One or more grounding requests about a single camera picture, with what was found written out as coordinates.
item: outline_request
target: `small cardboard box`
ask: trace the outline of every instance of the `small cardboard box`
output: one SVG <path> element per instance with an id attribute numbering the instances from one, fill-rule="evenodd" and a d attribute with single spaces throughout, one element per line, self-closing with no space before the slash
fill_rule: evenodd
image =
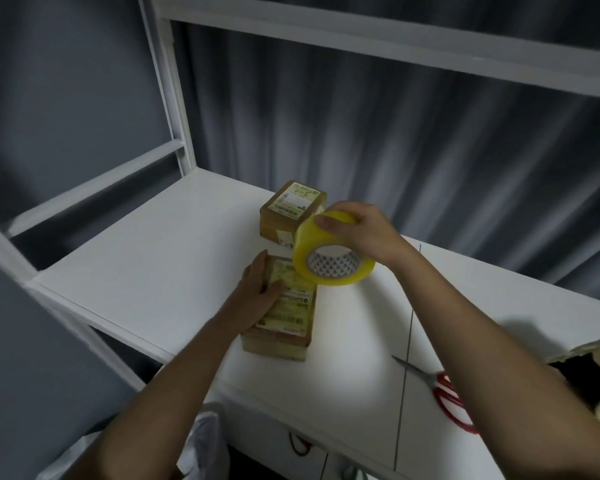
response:
<path id="1" fill-rule="evenodd" d="M 240 334 L 242 349 L 304 362 L 311 344 L 318 286 L 296 273 L 291 259 L 267 256 L 265 286 L 282 279 L 287 291 L 264 318 Z"/>
<path id="2" fill-rule="evenodd" d="M 298 226 L 323 211 L 326 202 L 327 192 L 289 180 L 260 208 L 260 235 L 293 249 Z"/>

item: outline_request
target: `packing tape roll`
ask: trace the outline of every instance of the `packing tape roll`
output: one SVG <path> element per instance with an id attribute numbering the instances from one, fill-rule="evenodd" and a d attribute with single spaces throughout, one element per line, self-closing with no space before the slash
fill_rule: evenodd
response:
<path id="1" fill-rule="evenodd" d="M 348 212 L 330 210 L 318 214 L 355 224 L 356 218 Z M 303 278 L 326 286 L 350 285 L 359 282 L 373 271 L 376 262 L 358 256 L 344 243 L 320 229 L 309 217 L 296 230 L 294 266 Z"/>

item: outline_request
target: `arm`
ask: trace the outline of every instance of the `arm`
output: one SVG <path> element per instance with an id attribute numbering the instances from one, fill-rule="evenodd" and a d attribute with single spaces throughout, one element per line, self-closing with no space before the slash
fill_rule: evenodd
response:
<path id="1" fill-rule="evenodd" d="M 64 475 L 64 480 L 167 480 L 217 368 L 233 339 L 256 323 L 284 291 L 262 292 L 266 251 L 216 316 L 122 411 Z"/>
<path id="2" fill-rule="evenodd" d="M 396 275 L 504 475 L 600 479 L 600 423 L 551 368 L 456 290 L 372 205 L 316 224 Z"/>

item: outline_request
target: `curtain fold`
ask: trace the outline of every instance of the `curtain fold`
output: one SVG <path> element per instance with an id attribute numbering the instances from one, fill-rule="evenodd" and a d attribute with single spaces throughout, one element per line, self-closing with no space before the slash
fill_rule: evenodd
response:
<path id="1" fill-rule="evenodd" d="M 527 0 L 510 30 L 558 26 L 552 1 Z M 203 168 L 372 202 L 403 234 L 600 299 L 600 99 L 196 25 L 175 34 Z"/>

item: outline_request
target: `white desk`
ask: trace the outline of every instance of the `white desk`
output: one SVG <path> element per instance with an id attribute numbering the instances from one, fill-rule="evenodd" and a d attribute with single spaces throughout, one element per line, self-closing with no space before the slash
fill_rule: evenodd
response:
<path id="1" fill-rule="evenodd" d="M 421 252 L 460 292 L 538 355 L 548 358 L 600 339 L 598 300 L 430 244 L 423 243 Z M 417 317 L 409 362 L 425 371 L 442 369 Z M 411 480 L 502 478 L 480 437 L 451 423 L 429 389 L 408 373 L 397 471 Z"/>
<path id="2" fill-rule="evenodd" d="M 196 169 L 40 273 L 31 286 L 96 328 L 167 362 L 220 307 L 263 248 L 272 193 Z M 328 449 L 392 471 L 411 307 L 393 275 L 320 287 L 305 363 L 245 353 L 236 340 L 216 386 Z"/>
<path id="3" fill-rule="evenodd" d="M 257 252 L 289 256 L 258 235 L 258 209 L 271 195 L 196 169 L 29 285 L 167 362 L 217 311 Z M 599 301 L 427 244 L 422 252 L 541 353 L 600 339 Z M 244 353 L 236 341 L 215 387 L 385 478 L 499 477 L 480 437 L 447 420 L 430 391 L 410 374 L 405 381 L 391 359 L 409 350 L 409 361 L 424 370 L 441 368 L 416 319 L 409 337 L 411 318 L 396 279 L 376 266 L 357 285 L 320 288 L 305 363 Z"/>

